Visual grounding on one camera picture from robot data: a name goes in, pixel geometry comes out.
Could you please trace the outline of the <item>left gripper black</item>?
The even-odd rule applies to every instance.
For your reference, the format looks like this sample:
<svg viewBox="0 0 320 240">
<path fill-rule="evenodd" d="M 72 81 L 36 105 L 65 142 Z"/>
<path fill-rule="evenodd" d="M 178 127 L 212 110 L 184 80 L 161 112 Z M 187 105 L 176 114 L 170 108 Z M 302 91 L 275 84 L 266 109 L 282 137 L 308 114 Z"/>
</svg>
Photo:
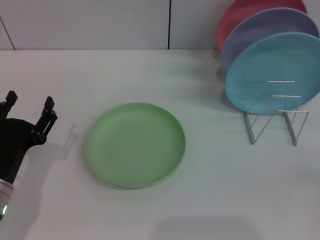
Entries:
<svg viewBox="0 0 320 240">
<path fill-rule="evenodd" d="M 15 91 L 10 90 L 5 101 L 0 103 L 0 178 L 10 184 L 14 183 L 26 152 L 46 142 L 58 119 L 51 96 L 47 97 L 36 125 L 22 119 L 7 118 L 17 99 Z"/>
</svg>

